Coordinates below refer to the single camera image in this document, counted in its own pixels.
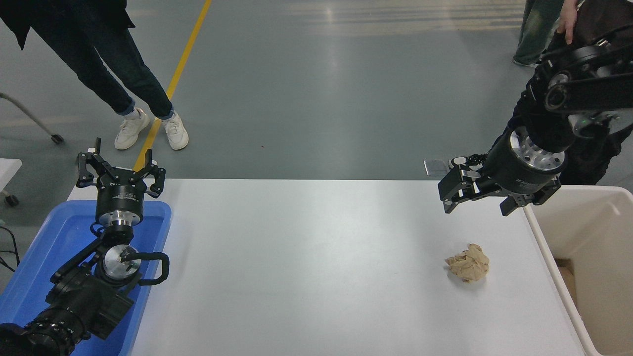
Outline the person's hand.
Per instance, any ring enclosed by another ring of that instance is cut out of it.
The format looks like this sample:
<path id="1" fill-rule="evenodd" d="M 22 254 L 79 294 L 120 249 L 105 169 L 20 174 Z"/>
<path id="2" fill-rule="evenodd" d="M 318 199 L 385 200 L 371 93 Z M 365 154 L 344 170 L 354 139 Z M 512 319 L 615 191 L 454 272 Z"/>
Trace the person's hand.
<path id="1" fill-rule="evenodd" d="M 578 5 L 579 0 L 564 0 L 561 6 L 560 18 L 555 33 L 564 36 L 566 45 L 571 45 L 573 42 L 574 27 L 578 18 Z"/>

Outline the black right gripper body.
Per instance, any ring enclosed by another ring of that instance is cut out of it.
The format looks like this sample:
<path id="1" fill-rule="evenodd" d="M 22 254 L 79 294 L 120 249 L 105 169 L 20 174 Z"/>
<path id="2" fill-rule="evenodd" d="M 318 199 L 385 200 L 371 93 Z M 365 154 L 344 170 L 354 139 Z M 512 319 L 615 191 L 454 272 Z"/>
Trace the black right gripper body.
<path id="1" fill-rule="evenodd" d="M 479 170 L 477 187 L 507 194 L 545 194 L 556 189 L 565 168 L 565 152 L 540 148 L 527 129 L 504 133 Z"/>

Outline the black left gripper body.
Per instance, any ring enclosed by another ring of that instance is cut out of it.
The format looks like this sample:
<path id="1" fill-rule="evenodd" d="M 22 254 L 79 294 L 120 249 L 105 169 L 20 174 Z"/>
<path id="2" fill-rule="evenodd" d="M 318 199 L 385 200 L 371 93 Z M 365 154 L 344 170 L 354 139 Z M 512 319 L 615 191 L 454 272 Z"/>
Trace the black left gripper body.
<path id="1" fill-rule="evenodd" d="M 120 182 L 101 182 L 97 184 L 96 216 L 102 217 L 114 211 L 127 211 L 137 217 L 144 216 L 144 182 L 125 184 Z"/>

